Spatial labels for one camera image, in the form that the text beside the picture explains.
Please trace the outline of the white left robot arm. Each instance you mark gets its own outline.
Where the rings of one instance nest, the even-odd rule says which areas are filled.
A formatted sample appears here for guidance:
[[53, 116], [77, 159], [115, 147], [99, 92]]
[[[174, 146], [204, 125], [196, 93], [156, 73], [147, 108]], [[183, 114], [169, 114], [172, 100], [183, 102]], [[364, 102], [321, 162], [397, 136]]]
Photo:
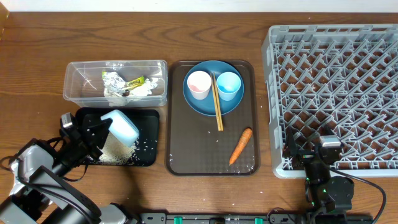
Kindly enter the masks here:
[[141, 223], [139, 215], [116, 203], [99, 208], [66, 178], [86, 157], [100, 158], [109, 134], [126, 146], [139, 137], [136, 126], [119, 110], [102, 116], [87, 114], [82, 122], [66, 113], [60, 118], [58, 137], [32, 139], [17, 154], [7, 156], [6, 170], [14, 174], [14, 185], [1, 203], [1, 221], [36, 223], [55, 203], [57, 208], [45, 223]]

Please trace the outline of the foil snack wrapper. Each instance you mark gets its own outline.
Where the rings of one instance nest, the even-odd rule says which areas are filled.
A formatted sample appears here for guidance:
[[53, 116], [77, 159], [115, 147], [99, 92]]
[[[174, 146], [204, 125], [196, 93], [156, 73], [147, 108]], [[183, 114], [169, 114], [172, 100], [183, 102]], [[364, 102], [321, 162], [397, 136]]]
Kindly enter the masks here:
[[126, 82], [117, 72], [102, 72], [101, 74], [105, 96], [127, 96], [129, 92], [144, 84], [144, 77]]

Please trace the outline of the white tissue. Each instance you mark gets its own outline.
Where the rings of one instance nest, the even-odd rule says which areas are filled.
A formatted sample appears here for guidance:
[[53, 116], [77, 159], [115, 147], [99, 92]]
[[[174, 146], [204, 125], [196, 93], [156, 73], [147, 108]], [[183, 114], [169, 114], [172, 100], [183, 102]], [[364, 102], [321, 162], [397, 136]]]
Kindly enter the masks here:
[[125, 96], [122, 96], [119, 93], [109, 91], [107, 88], [104, 89], [104, 97], [109, 102], [110, 107], [127, 105], [127, 100]]
[[158, 78], [139, 77], [126, 83], [124, 89], [128, 90], [133, 96], [147, 96], [152, 94], [152, 90], [157, 88]]

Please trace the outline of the orange carrot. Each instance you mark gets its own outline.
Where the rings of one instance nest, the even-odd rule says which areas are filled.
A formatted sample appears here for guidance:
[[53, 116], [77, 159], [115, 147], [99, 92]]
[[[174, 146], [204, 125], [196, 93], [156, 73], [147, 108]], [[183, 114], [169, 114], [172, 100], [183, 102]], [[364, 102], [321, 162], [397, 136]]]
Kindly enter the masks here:
[[229, 158], [229, 165], [232, 165], [236, 162], [236, 160], [238, 159], [240, 154], [243, 152], [243, 149], [246, 147], [247, 143], [251, 139], [251, 136], [252, 136], [252, 129], [246, 128], [243, 131], [242, 135], [240, 136], [239, 141], [238, 141], [231, 157]]

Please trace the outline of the grey dishwasher rack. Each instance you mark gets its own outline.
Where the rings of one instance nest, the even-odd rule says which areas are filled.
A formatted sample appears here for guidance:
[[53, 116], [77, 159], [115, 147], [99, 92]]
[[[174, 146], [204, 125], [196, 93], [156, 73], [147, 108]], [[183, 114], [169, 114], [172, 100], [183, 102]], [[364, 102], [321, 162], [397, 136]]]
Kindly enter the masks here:
[[344, 144], [335, 169], [397, 176], [395, 24], [272, 26], [261, 50], [276, 177], [304, 176], [283, 154], [285, 130], [308, 150], [325, 126]]

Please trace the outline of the wooden chopstick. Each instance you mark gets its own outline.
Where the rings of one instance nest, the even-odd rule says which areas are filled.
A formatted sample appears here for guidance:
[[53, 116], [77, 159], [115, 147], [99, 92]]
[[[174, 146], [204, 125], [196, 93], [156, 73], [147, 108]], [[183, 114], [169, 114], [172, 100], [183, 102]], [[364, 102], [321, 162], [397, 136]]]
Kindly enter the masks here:
[[220, 98], [219, 98], [219, 94], [218, 94], [218, 87], [217, 87], [217, 84], [216, 84], [216, 75], [215, 75], [215, 73], [212, 73], [212, 77], [213, 77], [213, 86], [214, 86], [213, 93], [215, 94], [215, 102], [216, 102], [216, 109], [217, 109], [217, 116], [218, 116], [217, 120], [219, 122], [220, 131], [224, 131], [222, 115], [221, 115]]
[[217, 103], [217, 99], [216, 99], [216, 90], [215, 90], [214, 78], [213, 78], [212, 73], [210, 73], [210, 77], [211, 77], [211, 87], [212, 87], [213, 102], [214, 102], [214, 106], [215, 106], [215, 116], [216, 116], [218, 131], [222, 131], [221, 121], [220, 121], [220, 118], [218, 115], [218, 103]]

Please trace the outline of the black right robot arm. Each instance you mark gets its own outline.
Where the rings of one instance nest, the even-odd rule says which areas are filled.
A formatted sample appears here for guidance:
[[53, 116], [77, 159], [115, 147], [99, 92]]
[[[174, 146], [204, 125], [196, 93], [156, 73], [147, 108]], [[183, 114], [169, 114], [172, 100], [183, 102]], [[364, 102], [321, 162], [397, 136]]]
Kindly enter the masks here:
[[305, 171], [305, 195], [312, 208], [295, 218], [295, 223], [372, 223], [370, 216], [348, 216], [352, 209], [354, 182], [346, 176], [332, 176], [331, 165], [339, 158], [343, 143], [327, 131], [312, 150], [300, 149], [290, 128], [286, 129], [283, 155], [292, 158], [292, 165]]

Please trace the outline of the dark blue plate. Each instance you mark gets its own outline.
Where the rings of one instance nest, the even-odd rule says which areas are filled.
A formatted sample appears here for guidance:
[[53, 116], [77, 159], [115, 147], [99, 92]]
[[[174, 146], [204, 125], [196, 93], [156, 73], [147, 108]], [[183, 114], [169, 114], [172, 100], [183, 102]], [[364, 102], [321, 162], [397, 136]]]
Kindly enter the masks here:
[[210, 87], [208, 96], [204, 100], [196, 100], [193, 95], [190, 93], [187, 85], [188, 76], [195, 71], [204, 71], [210, 75], [210, 73], [215, 73], [216, 79], [218, 76], [224, 72], [233, 72], [236, 73], [241, 79], [241, 87], [237, 92], [236, 96], [231, 101], [224, 101], [220, 97], [220, 105], [221, 105], [221, 114], [227, 114], [234, 110], [241, 102], [244, 95], [244, 82], [241, 74], [230, 64], [217, 60], [210, 60], [201, 62], [195, 65], [190, 71], [187, 73], [184, 81], [183, 81], [183, 94], [187, 101], [187, 103], [198, 113], [207, 116], [215, 115], [215, 106], [213, 102], [212, 89]]

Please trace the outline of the light blue bowl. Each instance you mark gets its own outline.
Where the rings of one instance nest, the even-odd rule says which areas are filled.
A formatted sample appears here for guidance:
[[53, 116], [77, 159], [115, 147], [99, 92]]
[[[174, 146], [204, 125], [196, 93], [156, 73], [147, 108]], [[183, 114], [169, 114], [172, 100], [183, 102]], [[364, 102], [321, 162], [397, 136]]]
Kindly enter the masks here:
[[131, 147], [139, 138], [139, 130], [136, 125], [120, 110], [112, 110], [100, 117], [102, 121], [111, 119], [108, 128], [112, 135], [126, 147]]

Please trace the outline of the black plastic tray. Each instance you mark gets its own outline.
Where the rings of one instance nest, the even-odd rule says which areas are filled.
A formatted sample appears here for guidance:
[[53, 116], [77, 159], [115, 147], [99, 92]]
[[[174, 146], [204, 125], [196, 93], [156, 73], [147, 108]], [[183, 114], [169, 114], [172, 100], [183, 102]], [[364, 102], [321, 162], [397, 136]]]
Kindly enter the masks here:
[[156, 138], [158, 140], [159, 113], [156, 110], [121, 108], [120, 111], [136, 125], [139, 130], [139, 138]]

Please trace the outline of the clear plastic bin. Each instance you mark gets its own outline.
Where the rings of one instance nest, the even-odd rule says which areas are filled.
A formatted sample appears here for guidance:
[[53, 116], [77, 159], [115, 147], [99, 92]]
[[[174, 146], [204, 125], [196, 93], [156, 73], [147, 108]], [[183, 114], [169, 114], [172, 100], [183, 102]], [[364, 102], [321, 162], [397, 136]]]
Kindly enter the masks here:
[[102, 72], [117, 72], [126, 82], [141, 76], [158, 78], [151, 95], [125, 96], [126, 108], [163, 106], [167, 102], [168, 71], [164, 60], [108, 60], [71, 62], [67, 66], [63, 97], [81, 107], [112, 108], [104, 97]]

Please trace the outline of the light blue cup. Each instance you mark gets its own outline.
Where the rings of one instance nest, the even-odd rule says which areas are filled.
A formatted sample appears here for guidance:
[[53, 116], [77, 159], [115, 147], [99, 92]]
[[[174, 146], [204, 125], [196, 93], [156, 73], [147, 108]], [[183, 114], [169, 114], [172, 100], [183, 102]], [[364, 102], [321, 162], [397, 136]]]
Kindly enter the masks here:
[[216, 79], [219, 97], [224, 101], [231, 101], [241, 87], [240, 77], [233, 72], [224, 72]]

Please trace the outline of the pink cup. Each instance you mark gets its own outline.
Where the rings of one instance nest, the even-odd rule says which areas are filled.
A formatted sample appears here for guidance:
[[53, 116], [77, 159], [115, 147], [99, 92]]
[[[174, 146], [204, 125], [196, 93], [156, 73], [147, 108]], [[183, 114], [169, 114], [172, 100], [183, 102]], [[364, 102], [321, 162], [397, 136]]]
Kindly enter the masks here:
[[196, 100], [204, 100], [208, 96], [211, 84], [210, 75], [204, 71], [195, 71], [187, 78], [188, 89]]

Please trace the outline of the brown serving tray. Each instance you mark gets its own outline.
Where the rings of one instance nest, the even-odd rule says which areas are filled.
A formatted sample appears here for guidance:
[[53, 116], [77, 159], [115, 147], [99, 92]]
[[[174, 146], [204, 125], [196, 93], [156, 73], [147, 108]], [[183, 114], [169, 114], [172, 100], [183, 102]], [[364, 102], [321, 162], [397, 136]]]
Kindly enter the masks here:
[[[222, 115], [224, 131], [218, 131], [215, 116], [195, 111], [183, 94], [183, 81], [201, 61], [180, 61], [169, 76], [166, 167], [179, 176], [249, 176], [260, 162], [255, 75], [244, 60], [228, 60], [242, 76], [244, 95], [240, 104]], [[240, 136], [246, 128], [252, 136], [236, 162], [229, 165]]]

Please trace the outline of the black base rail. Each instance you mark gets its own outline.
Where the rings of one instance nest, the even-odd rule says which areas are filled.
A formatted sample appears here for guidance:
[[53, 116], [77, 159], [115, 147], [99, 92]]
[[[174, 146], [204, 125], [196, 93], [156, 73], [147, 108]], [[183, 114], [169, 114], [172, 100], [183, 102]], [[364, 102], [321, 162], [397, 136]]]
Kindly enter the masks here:
[[142, 213], [140, 223], [146, 224], [305, 224], [301, 215], [270, 213], [265, 215], [209, 215]]

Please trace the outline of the pile of rice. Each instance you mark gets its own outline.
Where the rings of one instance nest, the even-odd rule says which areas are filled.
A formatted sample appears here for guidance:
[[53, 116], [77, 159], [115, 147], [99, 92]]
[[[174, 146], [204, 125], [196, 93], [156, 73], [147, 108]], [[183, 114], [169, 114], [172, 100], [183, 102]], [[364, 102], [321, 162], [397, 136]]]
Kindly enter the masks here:
[[112, 134], [108, 135], [99, 159], [90, 156], [84, 164], [99, 166], [151, 166], [156, 160], [157, 139], [137, 139], [131, 147], [125, 146]]

